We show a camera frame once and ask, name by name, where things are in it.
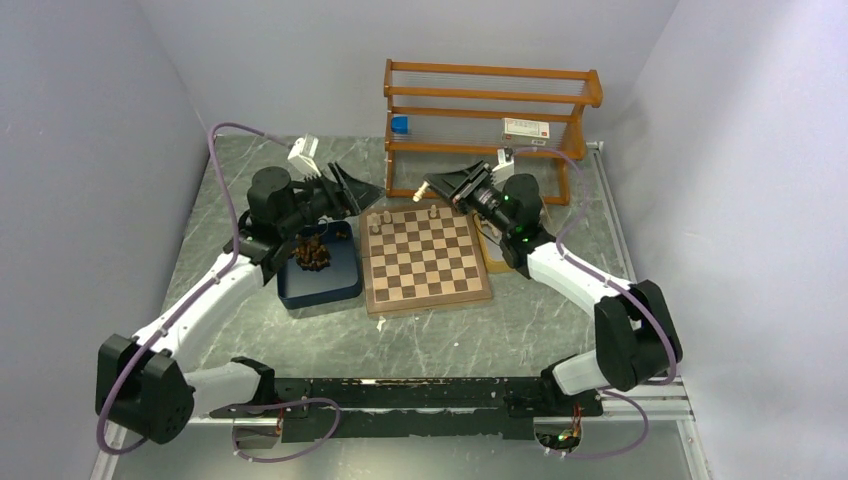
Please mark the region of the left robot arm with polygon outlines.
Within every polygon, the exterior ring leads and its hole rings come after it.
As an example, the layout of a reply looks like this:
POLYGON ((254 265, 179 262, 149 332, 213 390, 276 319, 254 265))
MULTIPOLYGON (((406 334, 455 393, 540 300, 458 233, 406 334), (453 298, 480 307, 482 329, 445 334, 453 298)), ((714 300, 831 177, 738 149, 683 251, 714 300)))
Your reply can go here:
POLYGON ((234 219, 232 239, 211 269, 164 315, 131 337, 110 336, 97 359, 97 442, 111 454, 106 427, 114 423, 142 441, 165 444, 193 417, 223 408, 261 416, 278 398, 274 370, 237 357, 222 367, 194 367, 194 349, 246 299, 282 269, 296 236, 327 217, 345 220, 380 200, 383 188, 358 180, 338 163, 329 174, 294 180, 278 166, 257 171, 247 210, 234 219))

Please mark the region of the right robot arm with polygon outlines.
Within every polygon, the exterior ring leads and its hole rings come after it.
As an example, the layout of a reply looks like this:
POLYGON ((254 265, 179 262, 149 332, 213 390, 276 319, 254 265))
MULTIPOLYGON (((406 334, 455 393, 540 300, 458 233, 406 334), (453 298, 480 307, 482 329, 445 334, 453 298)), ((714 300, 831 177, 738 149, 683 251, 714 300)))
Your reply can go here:
POLYGON ((549 366, 539 391, 542 406, 562 414, 578 394, 612 388, 621 392, 677 375, 682 348, 660 287, 649 280, 628 283, 568 250, 561 236, 542 224, 543 201, 536 179, 510 176, 497 187, 485 162, 448 173, 425 175, 430 190, 455 210, 477 213, 500 232, 506 263, 546 285, 586 312, 594 322, 595 347, 549 366))

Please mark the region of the white bishop chess piece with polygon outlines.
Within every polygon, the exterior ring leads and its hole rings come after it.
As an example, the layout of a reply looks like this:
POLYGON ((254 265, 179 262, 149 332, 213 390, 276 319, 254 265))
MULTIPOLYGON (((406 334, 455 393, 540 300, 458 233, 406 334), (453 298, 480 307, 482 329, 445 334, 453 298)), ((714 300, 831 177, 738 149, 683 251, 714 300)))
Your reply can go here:
POLYGON ((413 201, 419 202, 424 197, 424 195, 426 194, 428 188, 429 188, 429 185, 426 182, 424 182, 413 194, 413 197, 412 197, 413 201))

